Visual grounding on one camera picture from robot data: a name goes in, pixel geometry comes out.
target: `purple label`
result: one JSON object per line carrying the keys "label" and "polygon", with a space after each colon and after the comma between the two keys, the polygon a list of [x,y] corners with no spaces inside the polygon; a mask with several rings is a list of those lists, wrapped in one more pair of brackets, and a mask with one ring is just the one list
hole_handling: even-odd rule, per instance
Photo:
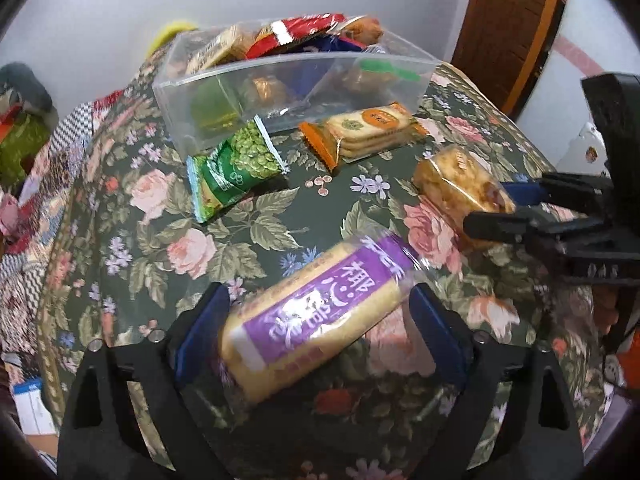
{"label": "purple label", "polygon": [[375,241],[365,236],[360,241],[362,247],[339,264],[243,324],[266,364],[331,330],[389,279],[400,282],[414,268],[412,251],[399,237]]}

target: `table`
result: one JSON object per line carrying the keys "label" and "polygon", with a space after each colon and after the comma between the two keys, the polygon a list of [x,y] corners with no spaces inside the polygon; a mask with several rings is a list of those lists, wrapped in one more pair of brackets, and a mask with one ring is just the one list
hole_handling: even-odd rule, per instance
{"label": "table", "polygon": [[[530,262],[506,246],[467,258],[449,225],[410,183],[417,161],[450,143],[465,146],[503,181],[552,169],[463,74],[442,64],[433,75],[417,113],[429,133],[424,145],[384,152],[331,176],[299,132],[276,135],[273,142],[291,167],[288,187],[251,196],[199,225],[185,167],[150,86],[165,51],[141,67],[95,134],[52,251],[37,332],[54,420],[62,420],[93,338],[130,344],[156,326],[167,328],[212,280],[226,283],[234,301],[245,301],[369,219],[430,260],[437,285],[469,326],[502,342],[534,341],[542,308],[532,293]],[[588,288],[562,294],[562,304],[576,312],[591,307]],[[558,323],[551,338],[586,442],[604,410],[599,358],[569,325]],[[230,412],[215,369],[185,398],[237,478],[399,479],[454,402],[455,392],[423,376],[422,365],[396,310],[338,358],[250,412]],[[132,384],[130,393],[148,446],[167,463],[140,386]],[[490,455],[507,398],[505,384],[472,465]]]}

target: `blue gripper pad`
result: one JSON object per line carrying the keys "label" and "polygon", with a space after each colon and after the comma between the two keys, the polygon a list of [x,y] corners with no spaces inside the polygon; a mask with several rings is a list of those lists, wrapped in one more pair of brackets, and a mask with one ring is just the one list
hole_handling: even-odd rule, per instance
{"label": "blue gripper pad", "polygon": [[191,383],[200,373],[202,364],[210,358],[217,344],[218,332],[228,316],[229,307],[226,286],[212,283],[194,308],[194,311],[200,312],[175,351],[174,377],[178,386]]}
{"label": "blue gripper pad", "polygon": [[465,386],[473,359],[471,330],[456,313],[447,310],[426,283],[409,294],[409,312],[446,383]]}
{"label": "blue gripper pad", "polygon": [[548,200],[545,189],[537,182],[501,182],[517,205],[538,205]]}

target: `clear plastic box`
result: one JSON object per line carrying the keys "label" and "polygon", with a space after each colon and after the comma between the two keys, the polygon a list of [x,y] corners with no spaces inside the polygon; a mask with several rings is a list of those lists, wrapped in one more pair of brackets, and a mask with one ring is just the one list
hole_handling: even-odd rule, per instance
{"label": "clear plastic box", "polygon": [[[257,32],[273,20],[242,22]],[[389,54],[302,52],[232,62],[185,75],[193,53],[227,26],[180,34],[153,82],[175,149],[185,159],[216,146],[244,121],[261,116],[270,134],[330,115],[394,101],[415,112],[439,60],[392,32]],[[256,82],[268,82],[270,98]]]}

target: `white wall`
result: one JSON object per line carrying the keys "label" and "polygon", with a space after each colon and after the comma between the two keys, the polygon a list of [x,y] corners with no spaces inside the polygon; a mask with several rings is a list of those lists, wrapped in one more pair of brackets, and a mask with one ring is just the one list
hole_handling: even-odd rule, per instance
{"label": "white wall", "polygon": [[[559,33],[605,72],[640,73],[640,47],[609,0],[568,0]],[[524,134],[553,164],[590,120],[580,86],[584,77],[571,62],[552,51],[518,118]]]}
{"label": "white wall", "polygon": [[368,13],[434,56],[446,58],[464,17],[460,5],[466,9],[467,2],[27,0],[0,41],[0,66],[14,60],[30,65],[62,117],[77,104],[126,85],[152,38],[171,20],[192,20],[205,27],[327,11]]}

